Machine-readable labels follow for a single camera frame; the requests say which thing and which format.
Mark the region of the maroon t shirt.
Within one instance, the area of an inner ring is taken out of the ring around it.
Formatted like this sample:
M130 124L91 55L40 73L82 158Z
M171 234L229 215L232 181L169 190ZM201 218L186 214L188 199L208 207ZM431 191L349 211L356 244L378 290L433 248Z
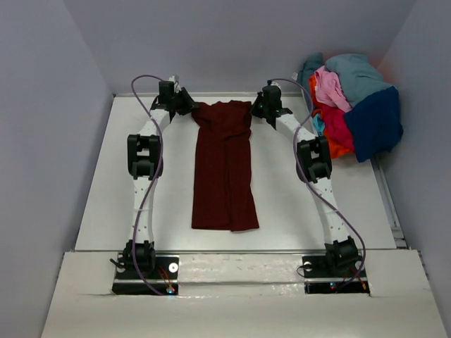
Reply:
M249 101L200 103L192 228L244 232L259 228L251 190Z

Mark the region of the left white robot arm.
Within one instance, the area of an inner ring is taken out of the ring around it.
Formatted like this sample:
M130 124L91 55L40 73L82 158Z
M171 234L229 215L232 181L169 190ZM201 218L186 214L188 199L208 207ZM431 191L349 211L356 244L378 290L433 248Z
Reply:
M156 254L152 229L153 202L156 184L163 173L163 131L176 114L191 113L196 107L186 89L179 85L178 76L159 81L159 93L150 106L143 103L135 83L131 83L138 103L147 114L148 121L136 134L129 134L126 141L127 167L132 178L134 204L130 238L125 245L120 264L125 270L133 270L137 276L148 278L156 270Z

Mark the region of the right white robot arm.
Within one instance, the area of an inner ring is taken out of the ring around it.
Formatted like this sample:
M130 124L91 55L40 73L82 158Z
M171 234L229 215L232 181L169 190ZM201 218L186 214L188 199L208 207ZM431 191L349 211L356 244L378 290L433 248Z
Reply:
M251 114L265 120L274 130L292 142L298 178L305 183L316 203L325 239L325 254L317 263L302 265L304 272L322 272L341 278L345 285L357 279L364 267L366 252L357 248L353 234L362 236L338 209L332 188L332 159L328 140L308 131L294 113L283 106L280 85L275 79L257 93Z

